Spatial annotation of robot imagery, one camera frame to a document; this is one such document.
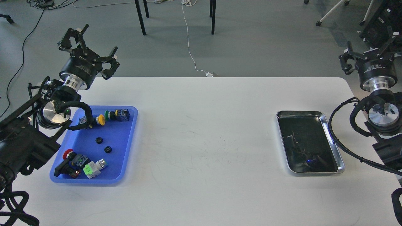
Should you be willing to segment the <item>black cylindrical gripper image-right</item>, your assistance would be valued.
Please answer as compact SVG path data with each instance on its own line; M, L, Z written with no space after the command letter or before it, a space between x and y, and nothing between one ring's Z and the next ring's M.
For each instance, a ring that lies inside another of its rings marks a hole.
M365 53L353 51L351 42L347 41L347 48L339 56L342 70L346 75L353 71L358 72L360 88L367 92L373 92L377 89L388 89L393 87L397 81L396 69L394 66L394 56L401 56L401 34L393 31L392 26L387 26L389 39L376 50ZM348 63L348 60L354 60L355 65Z

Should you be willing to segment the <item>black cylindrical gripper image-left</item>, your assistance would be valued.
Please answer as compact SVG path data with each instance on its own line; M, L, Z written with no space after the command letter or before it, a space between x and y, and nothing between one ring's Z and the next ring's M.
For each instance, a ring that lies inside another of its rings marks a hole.
M82 30L69 28L62 40L58 43L59 50L70 52L70 57L59 73L59 76L64 81L70 75L78 77L84 82L84 86L80 87L81 90L88 90L99 72L105 80L108 80L120 66L117 61L117 56L115 55L118 47L114 47L109 53L109 56L104 57L100 57L92 50L88 50L83 39L83 34L88 27L89 24L86 24ZM82 50L72 50L70 40L72 37L75 39L76 43L79 43ZM100 62L94 62L93 60L96 60L98 57L100 57ZM102 63L109 63L110 68L102 70Z

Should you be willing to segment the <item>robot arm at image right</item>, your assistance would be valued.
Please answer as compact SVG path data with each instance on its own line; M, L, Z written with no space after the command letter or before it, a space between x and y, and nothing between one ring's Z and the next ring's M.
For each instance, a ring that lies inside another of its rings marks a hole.
M390 90L397 81L394 58L399 51L393 47L393 42L400 33L387 27L389 39L379 48L364 53L353 51L351 43L347 43L344 53L339 56L342 70L346 75L357 71L360 88L369 92L363 99L350 98L342 102L330 116L328 129L333 142L345 153L353 156L361 163L401 176L401 92ZM373 144L382 164L365 159L349 150L333 132L332 120L337 111L343 106L353 103L349 121L351 127L365 137L374 137Z

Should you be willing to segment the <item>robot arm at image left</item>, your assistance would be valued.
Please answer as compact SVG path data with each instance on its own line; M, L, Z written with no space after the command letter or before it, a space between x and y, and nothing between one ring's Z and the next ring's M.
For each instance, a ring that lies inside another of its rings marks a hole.
M69 59L59 73L60 79L45 77L35 95L1 121L1 216L8 217L5 226L20 220L38 226L39 220L24 211L29 200L25 191L13 191L18 174L30 175L44 166L59 150L59 137L66 131L76 131L105 125L104 115L93 116L92 109L81 101L79 90L88 90L97 74L107 80L119 67L114 47L108 56L99 56L85 43L81 30L69 28L58 49L69 53Z

